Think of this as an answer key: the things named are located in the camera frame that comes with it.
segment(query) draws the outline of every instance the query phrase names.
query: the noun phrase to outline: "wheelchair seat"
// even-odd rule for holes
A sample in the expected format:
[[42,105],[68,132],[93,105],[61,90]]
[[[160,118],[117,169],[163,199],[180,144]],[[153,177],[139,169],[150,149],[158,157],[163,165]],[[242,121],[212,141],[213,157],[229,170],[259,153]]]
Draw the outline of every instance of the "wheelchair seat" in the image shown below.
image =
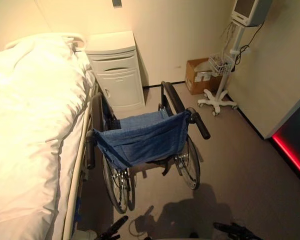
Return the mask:
[[97,146],[117,170],[167,158],[183,149],[190,115],[185,110],[168,116],[163,108],[116,120],[116,129],[94,130]]

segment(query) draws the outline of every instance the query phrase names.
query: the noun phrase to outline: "cabinet door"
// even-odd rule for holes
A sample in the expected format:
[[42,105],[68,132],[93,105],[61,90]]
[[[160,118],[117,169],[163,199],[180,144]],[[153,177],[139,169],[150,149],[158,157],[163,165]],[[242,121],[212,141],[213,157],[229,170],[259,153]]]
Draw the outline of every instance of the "cabinet door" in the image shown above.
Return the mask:
[[103,94],[114,109],[143,105],[142,87],[138,79],[136,69],[97,75]]

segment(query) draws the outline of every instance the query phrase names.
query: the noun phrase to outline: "wire basket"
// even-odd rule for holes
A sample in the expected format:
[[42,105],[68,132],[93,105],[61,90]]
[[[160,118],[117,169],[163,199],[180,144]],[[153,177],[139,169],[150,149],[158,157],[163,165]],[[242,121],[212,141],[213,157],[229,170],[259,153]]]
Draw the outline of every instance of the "wire basket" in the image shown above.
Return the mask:
[[209,63],[214,76],[221,76],[231,72],[235,61],[224,54],[223,61],[220,53],[215,53],[209,56]]

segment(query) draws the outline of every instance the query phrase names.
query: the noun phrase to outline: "wheelchair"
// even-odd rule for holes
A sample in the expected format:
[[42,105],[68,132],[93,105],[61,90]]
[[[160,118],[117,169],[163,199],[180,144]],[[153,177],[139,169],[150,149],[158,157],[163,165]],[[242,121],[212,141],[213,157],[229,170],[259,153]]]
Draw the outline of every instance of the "wheelchair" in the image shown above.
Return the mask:
[[161,83],[161,103],[158,111],[152,113],[117,119],[101,92],[92,98],[91,104],[92,129],[85,137],[86,166],[94,168],[95,157],[102,160],[107,192],[120,214],[128,208],[132,166],[164,165],[165,176],[174,163],[192,190],[199,187],[200,165],[188,125],[196,124],[204,139],[209,139],[210,134],[200,115],[192,107],[184,107],[170,82]]

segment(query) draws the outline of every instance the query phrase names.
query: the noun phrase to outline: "white wall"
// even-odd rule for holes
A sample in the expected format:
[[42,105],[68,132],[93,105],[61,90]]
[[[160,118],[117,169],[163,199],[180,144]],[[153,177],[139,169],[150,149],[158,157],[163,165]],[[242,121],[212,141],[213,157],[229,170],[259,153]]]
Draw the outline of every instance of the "white wall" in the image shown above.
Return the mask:
[[[242,45],[254,29],[248,29]],[[300,0],[273,0],[263,28],[228,82],[229,95],[265,138],[300,105]]]
[[[143,85],[183,81],[186,62],[221,47],[233,0],[37,0],[53,32],[133,30]],[[0,51],[17,38],[49,32],[34,0],[0,0]]]

